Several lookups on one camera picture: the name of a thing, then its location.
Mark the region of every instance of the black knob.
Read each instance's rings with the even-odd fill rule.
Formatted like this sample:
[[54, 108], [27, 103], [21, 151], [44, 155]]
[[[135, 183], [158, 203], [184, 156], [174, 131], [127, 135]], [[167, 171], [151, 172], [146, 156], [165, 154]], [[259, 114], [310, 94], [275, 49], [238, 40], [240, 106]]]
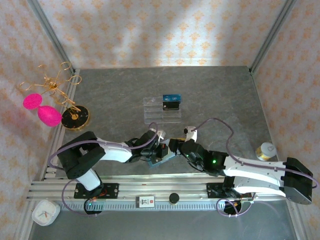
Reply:
[[176, 193], [171, 193], [170, 196], [169, 196], [169, 202], [172, 205], [176, 205], [179, 202], [179, 199], [180, 199], [180, 197]]

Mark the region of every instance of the blue label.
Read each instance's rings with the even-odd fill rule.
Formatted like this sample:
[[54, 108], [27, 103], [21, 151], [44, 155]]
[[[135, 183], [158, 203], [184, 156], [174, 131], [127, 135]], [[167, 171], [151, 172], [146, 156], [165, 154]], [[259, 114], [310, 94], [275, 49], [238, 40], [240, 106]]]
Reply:
[[164, 102], [181, 102], [180, 94], [167, 94], [163, 95]]

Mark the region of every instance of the clear plastic box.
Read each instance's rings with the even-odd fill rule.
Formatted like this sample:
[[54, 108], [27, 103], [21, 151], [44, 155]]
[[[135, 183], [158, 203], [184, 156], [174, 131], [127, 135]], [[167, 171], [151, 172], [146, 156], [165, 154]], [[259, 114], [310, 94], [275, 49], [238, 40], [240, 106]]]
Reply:
[[181, 123], [181, 103], [179, 110], [164, 110], [163, 97], [145, 97], [143, 99], [144, 123], [173, 124]]

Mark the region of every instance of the cable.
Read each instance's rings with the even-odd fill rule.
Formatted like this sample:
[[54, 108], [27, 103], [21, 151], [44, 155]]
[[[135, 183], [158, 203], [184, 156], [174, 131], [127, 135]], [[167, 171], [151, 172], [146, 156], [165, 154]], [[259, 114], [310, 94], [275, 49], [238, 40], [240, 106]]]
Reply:
[[88, 215], [88, 214], [83, 214], [83, 213], [81, 213], [81, 212], [72, 210], [72, 209], [66, 204], [66, 201], [65, 201], [65, 191], [66, 191], [67, 186], [68, 186], [71, 182], [73, 182], [73, 181], [75, 181], [75, 179], [72, 179], [72, 180], [68, 181], [68, 182], [66, 183], [66, 185], [65, 185], [65, 186], [63, 187], [63, 189], [62, 189], [61, 199], [62, 199], [63, 205], [66, 207], [66, 209], [68, 209], [69, 211], [71, 211], [71, 212], [74, 213], [74, 214], [78, 214], [79, 216], [88, 217], [88, 218], [96, 217], [97, 215]]
[[[84, 214], [84, 213], [81, 213], [81, 212], [72, 210], [72, 209], [67, 205], [67, 203], [66, 203], [66, 201], [65, 201], [65, 191], [66, 191], [67, 186], [68, 186], [70, 183], [72, 183], [73, 181], [76, 181], [76, 179], [72, 179], [72, 180], [68, 181], [68, 182], [65, 184], [65, 186], [63, 187], [63, 189], [62, 189], [61, 199], [62, 199], [62, 203], [63, 203], [63, 205], [65, 206], [65, 208], [68, 209], [70, 212], [72, 212], [72, 213], [74, 213], [74, 214], [78, 214], [79, 216], [82, 216], [82, 217], [92, 218], [92, 217], [97, 217], [98, 215], [103, 215], [104, 213]], [[87, 199], [87, 200], [84, 202], [84, 206], [83, 206], [84, 208], [86, 207], [86, 202], [87, 202], [88, 200], [90, 200], [90, 199], [91, 199], [91, 198]]]
[[[254, 193], [254, 194], [252, 195], [252, 199], [254, 199], [255, 196], [256, 196], [256, 193]], [[222, 200], [224, 200], [224, 201], [226, 201], [227, 203], [231, 204], [231, 206], [233, 207], [233, 209], [234, 209], [234, 211], [235, 211], [235, 214], [234, 214], [234, 215], [231, 215], [231, 214], [223, 214], [222, 212], [220, 212], [220, 210], [219, 210], [219, 208], [218, 208], [218, 205], [219, 205], [219, 202], [222, 201]], [[252, 206], [252, 203], [250, 203], [249, 207], [248, 207], [245, 211], [241, 212], [241, 210], [242, 210], [242, 204], [241, 204], [240, 211], [238, 211], [237, 208], [236, 208], [236, 206], [234, 205], [234, 203], [231, 202], [230, 200], [226, 199], [226, 198], [220, 198], [220, 199], [216, 202], [216, 204], [215, 204], [215, 207], [216, 207], [217, 212], [218, 212], [221, 216], [229, 217], [229, 218], [230, 218], [230, 217], [238, 217], [238, 216], [241, 216], [241, 215], [247, 213], [247, 212], [249, 211], [249, 209], [251, 208], [251, 206]]]
[[64, 152], [65, 150], [68, 150], [68, 149], [71, 149], [73, 147], [76, 147], [76, 146], [79, 146], [79, 145], [82, 145], [82, 144], [100, 144], [100, 145], [103, 145], [103, 146], [114, 146], [114, 147], [121, 147], [121, 148], [124, 148], [124, 149], [127, 149], [127, 150], [134, 150], [134, 149], [140, 149], [140, 148], [143, 148], [147, 145], [149, 145], [157, 136], [158, 134], [158, 125], [155, 123], [155, 122], [152, 122], [149, 124], [149, 129], [150, 129], [150, 126], [154, 124], [155, 125], [155, 134], [153, 135], [152, 138], [150, 138], [146, 143], [140, 145], [140, 146], [123, 146], [122, 144], [120, 143], [115, 143], [115, 142], [105, 142], [105, 141], [98, 141], [98, 140], [84, 140], [84, 141], [78, 141], [78, 142], [75, 142], [75, 143], [72, 143], [68, 146], [65, 146], [61, 149], [59, 149], [58, 151], [56, 151], [55, 153], [53, 153], [47, 160], [47, 164], [51, 167], [51, 168], [54, 168], [54, 169], [59, 169], [59, 170], [64, 170], [62, 167], [59, 167], [59, 166], [55, 166], [51, 163], [52, 159], [57, 156], [58, 154]]
[[201, 172], [201, 173], [203, 173], [204, 172], [204, 170], [199, 170], [198, 168], [196, 168], [195, 166], [193, 166], [189, 161], [188, 161], [188, 164], [190, 165], [190, 167], [192, 167], [193, 169], [195, 169], [195, 170], [197, 170], [197, 171], [199, 171], [199, 172]]
[[93, 200], [93, 198], [88, 198], [87, 200], [85, 200], [85, 201], [84, 201], [84, 204], [83, 204], [83, 209], [84, 209], [84, 211], [85, 211], [86, 214], [88, 214], [88, 215], [95, 215], [95, 216], [97, 217], [100, 213], [102, 213], [102, 211], [88, 211], [88, 210], [86, 209], [87, 202], [88, 202], [88, 201], [92, 201], [92, 200]]
[[270, 203], [267, 203], [266, 201], [256, 201], [258, 204], [264, 204], [264, 205], [267, 205], [269, 208], [271, 208], [274, 212], [275, 212], [275, 214], [280, 218], [281, 216], [280, 216], [280, 214], [279, 214], [279, 212], [277, 211], [277, 209], [274, 207], [274, 206], [272, 206]]
[[230, 136], [227, 138], [226, 140], [226, 143], [225, 143], [225, 148], [226, 148], [226, 152], [230, 155], [230, 157], [235, 160], [237, 163], [239, 164], [242, 164], [242, 165], [246, 165], [246, 166], [249, 166], [249, 167], [255, 167], [255, 168], [261, 168], [261, 169], [270, 169], [270, 170], [274, 170], [274, 171], [285, 171], [285, 172], [289, 172], [289, 173], [292, 173], [292, 174], [297, 174], [297, 175], [300, 175], [300, 176], [303, 176], [305, 178], [308, 178], [310, 180], [312, 180], [313, 182], [315, 182], [315, 186], [313, 186], [312, 188], [315, 189], [319, 186], [319, 182], [318, 180], [316, 180], [314, 177], [308, 175], [308, 174], [305, 174], [303, 172], [299, 172], [299, 171], [295, 171], [295, 170], [291, 170], [291, 169], [288, 169], [288, 168], [283, 168], [283, 167], [274, 167], [274, 166], [261, 166], [261, 165], [257, 165], [257, 164], [253, 164], [253, 163], [248, 163], [248, 162], [244, 162], [244, 161], [240, 161], [238, 160], [230, 151], [229, 149], [229, 141], [230, 139], [233, 137], [234, 135], [234, 130], [232, 129], [231, 126], [229, 126], [229, 124], [227, 124], [226, 122], [224, 122], [223, 120], [219, 119], [219, 118], [216, 118], [216, 117], [211, 117], [211, 118], [208, 118], [207, 120], [205, 120], [203, 123], [201, 123], [199, 126], [197, 126], [196, 128], [192, 129], [191, 131], [194, 132], [195, 130], [198, 130], [202, 125], [204, 125], [205, 123], [207, 123], [208, 121], [210, 120], [217, 120], [221, 123], [223, 123], [225, 126], [227, 126], [230, 131], [231, 131], [231, 134]]
[[227, 202], [227, 204], [225, 205], [224, 210], [226, 210], [226, 209], [231, 209], [231, 208], [233, 208], [234, 206]]
[[151, 162], [152, 161], [151, 159], [149, 159], [149, 160], [140, 159], [140, 160], [143, 162]]

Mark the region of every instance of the small white label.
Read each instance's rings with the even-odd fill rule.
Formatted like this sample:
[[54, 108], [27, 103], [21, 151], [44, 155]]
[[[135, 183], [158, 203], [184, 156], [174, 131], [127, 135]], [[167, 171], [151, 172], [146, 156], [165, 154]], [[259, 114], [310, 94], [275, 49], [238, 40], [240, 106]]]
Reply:
[[154, 196], [139, 196], [137, 197], [137, 207], [138, 208], [154, 208], [155, 207], [155, 197]]

